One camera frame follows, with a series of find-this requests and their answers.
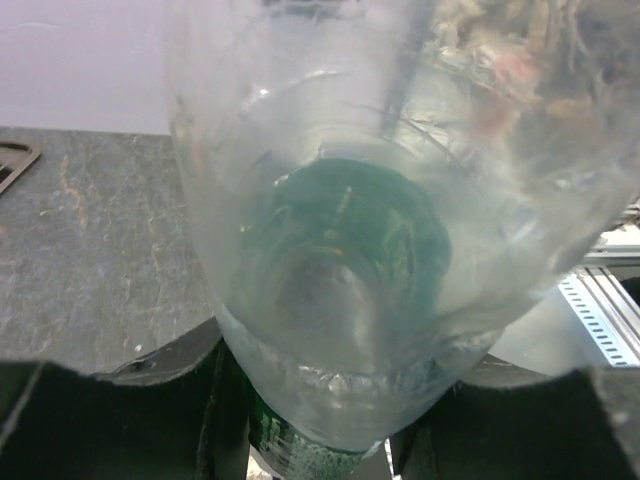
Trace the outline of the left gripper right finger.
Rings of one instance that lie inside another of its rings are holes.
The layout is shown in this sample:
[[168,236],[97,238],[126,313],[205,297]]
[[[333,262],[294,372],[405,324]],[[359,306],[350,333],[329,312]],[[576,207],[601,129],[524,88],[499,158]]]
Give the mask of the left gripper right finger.
[[403,479],[636,479],[639,370],[546,376],[488,355],[390,444]]

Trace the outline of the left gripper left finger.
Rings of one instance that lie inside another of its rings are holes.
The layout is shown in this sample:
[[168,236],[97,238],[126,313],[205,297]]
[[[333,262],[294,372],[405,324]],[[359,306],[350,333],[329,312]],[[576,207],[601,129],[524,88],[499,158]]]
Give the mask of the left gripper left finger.
[[4,479],[243,479],[247,402],[215,319],[111,373],[1,364]]

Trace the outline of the green label water bottle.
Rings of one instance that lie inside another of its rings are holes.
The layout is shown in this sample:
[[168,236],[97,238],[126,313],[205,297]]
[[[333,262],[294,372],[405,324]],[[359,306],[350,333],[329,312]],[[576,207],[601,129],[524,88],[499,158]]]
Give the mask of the green label water bottle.
[[283,479],[413,423],[639,188],[635,1],[168,1],[169,125]]

